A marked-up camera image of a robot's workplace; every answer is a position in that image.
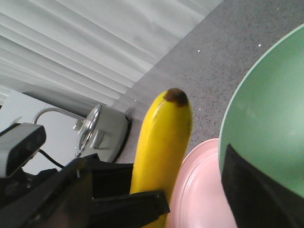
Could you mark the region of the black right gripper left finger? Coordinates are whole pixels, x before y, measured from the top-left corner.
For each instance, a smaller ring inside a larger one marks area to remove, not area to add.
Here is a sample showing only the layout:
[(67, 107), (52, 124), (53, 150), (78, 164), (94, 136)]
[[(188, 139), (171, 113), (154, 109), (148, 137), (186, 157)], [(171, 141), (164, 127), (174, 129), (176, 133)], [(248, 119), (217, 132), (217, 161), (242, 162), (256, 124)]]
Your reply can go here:
[(163, 191), (131, 193), (132, 164), (94, 155), (58, 171), (22, 168), (0, 180), (3, 228), (141, 228), (170, 209)]

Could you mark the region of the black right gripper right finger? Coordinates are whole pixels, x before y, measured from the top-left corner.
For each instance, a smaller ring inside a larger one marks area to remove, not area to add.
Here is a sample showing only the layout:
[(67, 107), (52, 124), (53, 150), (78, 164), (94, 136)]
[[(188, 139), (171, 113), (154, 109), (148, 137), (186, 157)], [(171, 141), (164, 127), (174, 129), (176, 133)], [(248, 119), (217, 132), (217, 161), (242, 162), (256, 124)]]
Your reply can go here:
[(302, 228), (304, 198), (226, 147), (221, 183), (238, 228)]

